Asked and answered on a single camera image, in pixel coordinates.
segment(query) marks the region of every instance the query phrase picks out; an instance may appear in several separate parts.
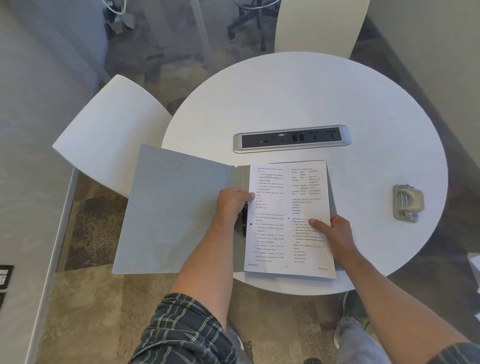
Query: paper sheet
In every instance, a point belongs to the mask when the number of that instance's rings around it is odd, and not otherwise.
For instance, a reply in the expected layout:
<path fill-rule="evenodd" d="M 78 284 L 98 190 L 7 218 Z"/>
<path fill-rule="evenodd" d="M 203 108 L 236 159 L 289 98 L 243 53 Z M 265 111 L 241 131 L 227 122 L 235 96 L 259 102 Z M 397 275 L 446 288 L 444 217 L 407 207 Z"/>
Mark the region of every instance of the paper sheet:
<path fill-rule="evenodd" d="M 326 162 L 252 164 L 245 271 L 336 278 L 325 236 L 308 224 L 330 224 Z"/>

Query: hand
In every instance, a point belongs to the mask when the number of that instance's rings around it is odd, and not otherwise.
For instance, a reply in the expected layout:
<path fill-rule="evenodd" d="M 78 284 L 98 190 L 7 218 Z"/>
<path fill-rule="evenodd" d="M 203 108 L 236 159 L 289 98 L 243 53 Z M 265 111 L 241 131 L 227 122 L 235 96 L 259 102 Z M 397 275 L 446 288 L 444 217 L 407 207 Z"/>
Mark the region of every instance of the hand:
<path fill-rule="evenodd" d="M 251 201 L 254 197 L 253 192 L 248 193 L 240 188 L 221 190 L 216 200 L 216 217 L 235 223 L 245 203 Z"/>
<path fill-rule="evenodd" d="M 330 216 L 330 222 L 332 226 L 314 218 L 308 220 L 310 226 L 326 235 L 335 260 L 345 267 L 345 264 L 360 252 L 353 241 L 350 222 L 336 214 Z"/>

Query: wall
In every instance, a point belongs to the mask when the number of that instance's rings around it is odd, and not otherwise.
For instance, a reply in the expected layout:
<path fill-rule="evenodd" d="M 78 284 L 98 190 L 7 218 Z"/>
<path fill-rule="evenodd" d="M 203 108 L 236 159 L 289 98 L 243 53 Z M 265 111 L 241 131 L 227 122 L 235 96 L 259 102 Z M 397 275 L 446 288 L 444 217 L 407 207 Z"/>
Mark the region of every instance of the wall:
<path fill-rule="evenodd" d="M 0 264 L 15 265 L 0 311 L 0 361 L 24 363 L 72 167 L 51 145 L 91 92 L 0 2 Z"/>
<path fill-rule="evenodd" d="M 371 0 L 368 15 L 480 166 L 480 1 Z"/>
<path fill-rule="evenodd" d="M 37 41 L 80 82 L 96 89 L 108 49 L 101 0 L 8 0 L 8 4 Z"/>

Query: chair base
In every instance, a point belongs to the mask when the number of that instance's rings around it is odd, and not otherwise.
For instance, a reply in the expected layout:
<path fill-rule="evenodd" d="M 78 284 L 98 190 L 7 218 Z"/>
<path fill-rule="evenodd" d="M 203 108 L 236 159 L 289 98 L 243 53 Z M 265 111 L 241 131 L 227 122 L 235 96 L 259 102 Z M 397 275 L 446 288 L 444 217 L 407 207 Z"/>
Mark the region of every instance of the chair base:
<path fill-rule="evenodd" d="M 256 0 L 257 6 L 262 6 L 263 0 Z M 254 9 L 248 10 L 239 7 L 239 17 L 235 20 L 232 24 L 227 26 L 228 31 L 228 38 L 233 40 L 235 38 L 234 29 L 238 28 L 239 26 L 244 25 L 246 22 L 249 22 L 252 19 L 257 20 L 257 28 L 260 30 L 260 51 L 264 52 L 267 49 L 265 43 L 265 29 L 264 29 L 264 21 L 263 17 L 268 16 L 271 18 L 278 18 L 278 10 L 269 9 L 269 8 L 262 8 L 262 9 Z"/>

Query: left hand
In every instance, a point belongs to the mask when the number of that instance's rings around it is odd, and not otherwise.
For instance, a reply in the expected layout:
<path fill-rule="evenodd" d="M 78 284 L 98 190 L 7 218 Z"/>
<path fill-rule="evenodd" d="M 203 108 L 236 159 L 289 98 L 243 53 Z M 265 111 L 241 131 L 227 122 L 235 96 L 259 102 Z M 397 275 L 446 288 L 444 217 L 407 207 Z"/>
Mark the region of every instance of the left hand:
<path fill-rule="evenodd" d="M 216 215 L 218 218 L 227 218 L 235 222 L 237 215 L 245 206 L 245 202 L 255 198 L 253 192 L 240 188 L 226 188 L 221 190 L 216 200 Z"/>

